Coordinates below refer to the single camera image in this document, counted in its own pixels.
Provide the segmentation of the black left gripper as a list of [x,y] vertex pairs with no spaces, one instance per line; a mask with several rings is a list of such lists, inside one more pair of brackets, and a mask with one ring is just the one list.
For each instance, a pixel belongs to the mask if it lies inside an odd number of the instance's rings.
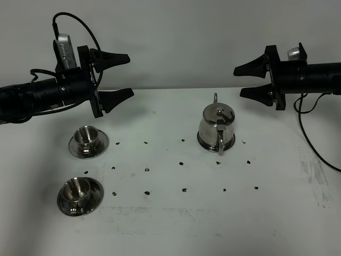
[[103,116],[102,110],[108,114],[134,95],[131,88],[98,92],[103,71],[130,63],[128,54],[103,52],[89,49],[88,46],[79,46],[77,51],[80,66],[67,70],[55,68],[61,100],[65,106],[73,108],[89,101],[94,117],[98,118]]

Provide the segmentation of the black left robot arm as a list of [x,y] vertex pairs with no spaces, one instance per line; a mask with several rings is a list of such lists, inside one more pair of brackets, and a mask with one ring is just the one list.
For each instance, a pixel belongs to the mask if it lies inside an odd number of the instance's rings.
[[94,117],[110,113],[116,106],[131,98],[131,88],[117,91],[98,91],[94,74],[130,62],[127,54],[116,54],[78,47],[80,66],[64,68],[58,61],[54,72],[32,69],[34,79],[25,84],[1,88],[1,121],[24,123],[33,116],[60,113],[90,102]]

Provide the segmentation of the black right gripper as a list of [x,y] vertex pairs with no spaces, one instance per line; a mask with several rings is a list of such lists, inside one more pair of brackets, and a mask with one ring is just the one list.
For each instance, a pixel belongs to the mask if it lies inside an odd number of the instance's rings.
[[257,59],[235,67],[234,76],[254,76],[265,78],[267,73],[266,61],[269,65],[271,84],[246,87],[240,91],[242,98],[258,101],[266,106],[273,106],[274,96],[276,110],[285,110],[286,94],[306,93],[306,68],[307,54],[301,43],[298,44],[301,50],[301,59],[295,61],[281,61],[275,45],[265,48],[265,54]]

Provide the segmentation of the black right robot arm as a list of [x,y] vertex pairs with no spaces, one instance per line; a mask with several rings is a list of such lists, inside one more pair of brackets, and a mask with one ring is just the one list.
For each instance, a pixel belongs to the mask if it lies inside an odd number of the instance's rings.
[[286,94],[328,93],[340,95],[340,63],[308,64],[307,53],[299,43],[288,51],[288,60],[280,60],[277,47],[268,45],[257,59],[235,67],[234,76],[265,78],[271,82],[259,87],[245,87],[240,96],[258,101],[276,110],[286,109]]

